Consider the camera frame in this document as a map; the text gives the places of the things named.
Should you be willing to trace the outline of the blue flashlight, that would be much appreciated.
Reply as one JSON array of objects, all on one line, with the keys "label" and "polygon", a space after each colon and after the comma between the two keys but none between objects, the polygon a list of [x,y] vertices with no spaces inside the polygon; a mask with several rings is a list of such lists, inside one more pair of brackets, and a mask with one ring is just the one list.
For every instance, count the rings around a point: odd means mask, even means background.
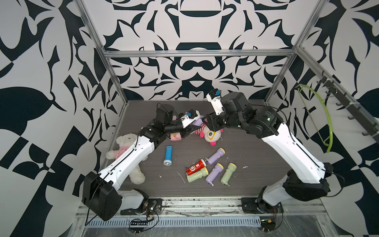
[{"label": "blue flashlight", "polygon": [[165,150],[165,159],[163,161],[163,164],[165,166],[171,166],[172,165],[172,151],[173,151],[173,147],[172,146],[166,146],[166,150]]}]

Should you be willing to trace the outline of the red flashlight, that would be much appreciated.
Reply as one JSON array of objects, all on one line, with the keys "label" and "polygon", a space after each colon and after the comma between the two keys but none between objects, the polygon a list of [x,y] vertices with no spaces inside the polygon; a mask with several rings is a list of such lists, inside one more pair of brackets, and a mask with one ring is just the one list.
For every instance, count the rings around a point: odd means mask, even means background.
[{"label": "red flashlight", "polygon": [[190,168],[186,169],[187,175],[191,175],[200,169],[206,167],[206,162],[204,159],[201,159],[198,163],[192,165]]}]

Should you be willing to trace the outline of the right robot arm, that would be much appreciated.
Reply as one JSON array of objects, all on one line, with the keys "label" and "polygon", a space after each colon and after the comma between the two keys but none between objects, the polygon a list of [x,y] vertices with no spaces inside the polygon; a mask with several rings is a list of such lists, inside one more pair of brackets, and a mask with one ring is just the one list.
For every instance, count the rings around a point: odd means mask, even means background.
[{"label": "right robot arm", "polygon": [[214,111],[202,120],[212,131],[244,130],[270,145],[291,167],[278,182],[263,187],[255,200],[244,201],[244,212],[273,213],[284,200],[310,201],[327,196],[330,191],[327,178],[332,175],[333,166],[313,156],[273,107],[251,105],[241,92],[222,96],[219,89],[211,90],[206,99]]}]

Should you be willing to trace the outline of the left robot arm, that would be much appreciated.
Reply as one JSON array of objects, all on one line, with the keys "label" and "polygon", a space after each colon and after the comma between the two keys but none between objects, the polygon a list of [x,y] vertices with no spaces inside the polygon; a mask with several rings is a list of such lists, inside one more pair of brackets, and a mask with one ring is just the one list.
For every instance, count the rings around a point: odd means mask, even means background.
[{"label": "left robot arm", "polygon": [[119,189],[144,157],[151,154],[170,134],[179,133],[185,138],[197,129],[194,122],[200,119],[198,110],[189,110],[173,119],[173,106],[161,104],[156,117],[143,127],[136,141],[108,167],[99,173],[90,172],[83,181],[82,203],[88,211],[103,221],[113,218],[119,210],[139,208],[144,201],[143,193],[131,190],[122,195]]}]

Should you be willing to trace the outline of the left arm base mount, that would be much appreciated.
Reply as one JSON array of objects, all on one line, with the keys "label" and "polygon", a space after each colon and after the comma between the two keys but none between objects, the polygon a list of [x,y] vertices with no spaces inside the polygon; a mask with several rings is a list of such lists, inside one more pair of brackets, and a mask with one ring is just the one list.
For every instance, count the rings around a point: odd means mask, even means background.
[{"label": "left arm base mount", "polygon": [[125,191],[121,196],[122,203],[119,209],[121,215],[139,215],[147,211],[161,211],[163,199],[152,198],[142,190]]}]

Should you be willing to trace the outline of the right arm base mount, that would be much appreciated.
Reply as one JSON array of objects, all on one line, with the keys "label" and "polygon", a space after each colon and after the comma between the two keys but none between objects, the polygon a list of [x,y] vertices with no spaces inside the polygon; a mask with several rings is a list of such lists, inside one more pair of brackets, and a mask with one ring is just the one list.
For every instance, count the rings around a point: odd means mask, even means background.
[{"label": "right arm base mount", "polygon": [[261,189],[258,197],[241,198],[241,206],[244,213],[250,214],[278,214],[283,213],[283,207],[281,202],[275,206],[272,206],[263,200],[263,193],[267,186]]}]

